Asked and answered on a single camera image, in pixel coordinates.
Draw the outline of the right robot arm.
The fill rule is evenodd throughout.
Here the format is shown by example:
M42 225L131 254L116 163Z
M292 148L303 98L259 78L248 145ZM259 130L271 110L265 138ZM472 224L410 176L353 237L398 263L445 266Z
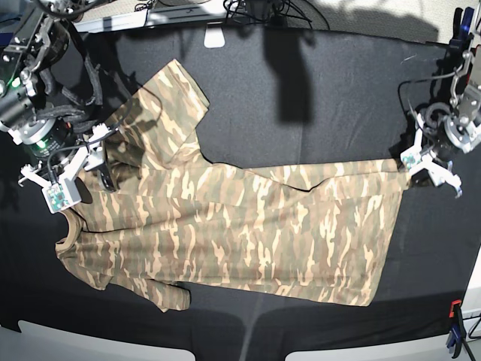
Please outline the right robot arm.
M27 179L41 186L58 182L74 156L85 150L100 184L115 189L107 157L93 145L97 113L104 103L99 68L74 26L99 5L100 1L34 1L1 51L1 131L29 149L36 161L23 167L19 185ZM86 98L58 82L51 71L70 46L80 54L92 87Z

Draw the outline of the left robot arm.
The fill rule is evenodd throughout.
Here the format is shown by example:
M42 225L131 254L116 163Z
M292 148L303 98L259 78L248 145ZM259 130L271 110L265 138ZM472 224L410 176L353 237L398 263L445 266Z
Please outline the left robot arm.
M452 170L456 155L480 146L480 48L461 53L461 64L452 73L429 80L451 80L449 101L434 102L423 112L413 108L413 145L401 153L408 174L426 173L435 187L451 186L463 194L461 178Z

